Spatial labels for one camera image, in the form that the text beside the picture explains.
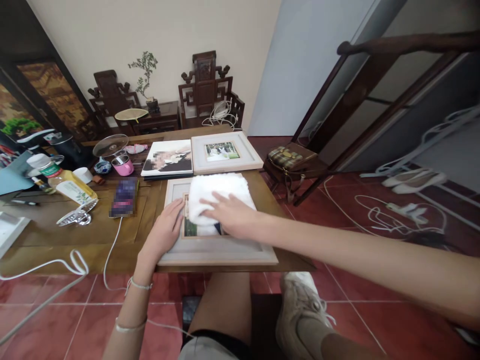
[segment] pen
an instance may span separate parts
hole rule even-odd
[[[17,204],[24,204],[24,205],[38,205],[38,202],[33,202],[33,201],[23,201],[23,200],[10,200],[12,203],[17,203]]]

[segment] hand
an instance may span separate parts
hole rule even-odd
[[[261,224],[267,216],[263,212],[253,210],[234,195],[223,197],[218,192],[212,192],[218,202],[200,199],[202,204],[208,204],[213,210],[205,210],[202,215],[220,222],[223,229],[231,236],[239,239],[251,239],[256,224]]]
[[[179,238],[180,226],[184,218],[183,215],[179,216],[179,213],[184,205],[183,199],[172,201],[156,218],[145,244],[138,253],[139,263],[142,262],[155,269],[155,265],[163,254],[172,248]]]

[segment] bonsai plant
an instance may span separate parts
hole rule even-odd
[[[1,129],[1,132],[17,137],[21,139],[24,136],[28,136],[40,130],[42,125],[40,125],[35,120],[27,119],[27,118],[11,118],[5,122],[5,127]]]
[[[142,69],[145,72],[144,73],[145,78],[141,76],[138,78],[138,83],[135,91],[142,94],[142,96],[146,99],[148,111],[151,113],[159,112],[159,107],[158,107],[159,101],[155,99],[153,96],[147,97],[145,95],[145,90],[147,90],[148,87],[150,86],[150,76],[154,72],[154,69],[157,68],[158,63],[159,62],[151,52],[144,51],[143,54],[141,55],[141,58],[138,58],[136,61],[128,64],[129,69],[138,68],[138,69]]]

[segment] wooden table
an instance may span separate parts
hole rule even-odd
[[[142,135],[148,131],[159,133],[182,128],[178,101],[162,102],[158,104],[158,107],[160,113],[149,113],[139,118],[138,123],[131,123],[136,135]],[[143,106],[142,109],[148,110],[149,108]]]
[[[168,141],[190,139],[192,136],[226,133],[228,125],[207,126],[186,130],[134,136],[130,144],[152,141]],[[83,143],[93,146],[96,141]],[[140,176],[141,166],[134,174]],[[257,170],[242,171],[248,181],[253,202],[256,208],[268,214],[286,217],[270,192],[267,184]],[[17,199],[40,203],[40,206],[22,205],[12,202],[4,203],[12,195],[0,196],[0,211],[14,216],[25,216],[31,219],[25,230],[17,238],[13,246],[0,260],[2,275],[16,275],[37,265],[53,259],[64,259],[70,262],[69,254],[73,249],[80,251],[87,262],[90,273],[101,274],[107,255],[118,230],[120,219],[108,218],[116,182],[119,179],[114,172],[106,177],[104,185],[92,186],[98,194],[99,202],[90,212],[92,221],[87,226],[77,224],[58,227],[56,221],[78,205],[61,194],[47,195],[42,191],[21,192]],[[163,210],[167,189],[167,180],[144,181],[139,179],[139,190],[136,216],[124,218],[115,247],[108,262],[109,274],[132,274],[137,261],[137,254],[142,248],[150,229]],[[312,262],[303,256],[282,249],[275,249],[278,264],[271,265],[236,265],[236,266],[162,266],[158,272],[287,272],[312,271]],[[68,273],[62,265],[52,264],[38,270],[42,274]]]

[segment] white shoe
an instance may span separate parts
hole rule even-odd
[[[430,185],[443,184],[446,181],[447,175],[443,172],[429,172],[395,186],[392,191],[395,194],[413,194],[422,191]]]
[[[276,322],[276,341],[288,359],[314,360],[298,334],[298,322],[303,318],[318,321],[318,343],[322,336],[335,333],[335,319],[328,315],[327,303],[320,299],[309,272],[287,272],[280,280],[283,302]]]
[[[416,179],[418,177],[422,177],[423,175],[433,173],[433,170],[430,168],[418,168],[411,171],[401,172],[395,176],[389,177],[387,180],[382,182],[381,184],[387,188],[391,188],[410,180]]]

